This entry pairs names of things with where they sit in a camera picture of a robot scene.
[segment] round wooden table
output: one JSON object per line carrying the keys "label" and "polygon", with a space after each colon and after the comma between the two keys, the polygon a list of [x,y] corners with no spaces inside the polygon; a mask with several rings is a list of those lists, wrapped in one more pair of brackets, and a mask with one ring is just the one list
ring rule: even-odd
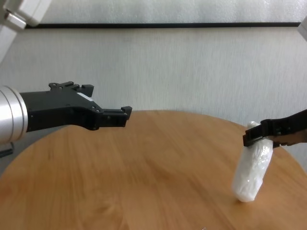
{"label": "round wooden table", "polygon": [[232,194],[244,130],[163,111],[134,112],[125,128],[63,128],[2,175],[0,229],[307,229],[307,177],[282,148],[254,202]]}

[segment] white object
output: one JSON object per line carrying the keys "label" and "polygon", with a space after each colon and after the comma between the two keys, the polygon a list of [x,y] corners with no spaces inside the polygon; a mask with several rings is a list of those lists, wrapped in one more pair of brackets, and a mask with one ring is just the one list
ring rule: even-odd
{"label": "white object", "polygon": [[302,23],[299,25],[297,30],[303,36],[303,38],[307,41],[307,17],[302,21]]}
{"label": "white object", "polygon": [[[250,122],[248,128],[258,125],[256,122]],[[232,183],[233,192],[238,200],[242,202],[255,200],[272,154],[273,141],[268,139],[257,141],[250,147],[243,147]]]}
{"label": "white object", "polygon": [[47,11],[51,0],[7,0],[3,25],[0,25],[0,63],[17,33],[23,30],[26,24],[37,25]]}

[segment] metal cylinder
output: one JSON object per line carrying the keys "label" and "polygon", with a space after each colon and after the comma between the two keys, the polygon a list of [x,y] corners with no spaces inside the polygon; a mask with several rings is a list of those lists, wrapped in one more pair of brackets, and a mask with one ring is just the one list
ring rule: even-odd
{"label": "metal cylinder", "polygon": [[0,87],[0,144],[19,140],[27,131],[28,113],[21,95]]}

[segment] white wall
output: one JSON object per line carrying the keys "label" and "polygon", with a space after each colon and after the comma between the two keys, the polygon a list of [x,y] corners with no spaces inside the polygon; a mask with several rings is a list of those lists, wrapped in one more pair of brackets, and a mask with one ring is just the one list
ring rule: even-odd
{"label": "white wall", "polygon": [[[295,28],[26,30],[0,65],[0,85],[93,84],[103,107],[184,110],[244,125],[307,109],[306,61]],[[307,169],[306,150],[289,149]]]}

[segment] wooden table surface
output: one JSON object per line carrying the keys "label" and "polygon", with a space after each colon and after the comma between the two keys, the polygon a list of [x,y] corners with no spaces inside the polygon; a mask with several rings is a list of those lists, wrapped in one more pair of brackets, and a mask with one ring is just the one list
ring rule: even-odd
{"label": "wooden table surface", "polygon": [[63,128],[0,178],[0,229],[307,229],[307,177],[282,148],[256,201],[236,200],[243,134],[228,121],[163,111],[134,112],[125,128]]}

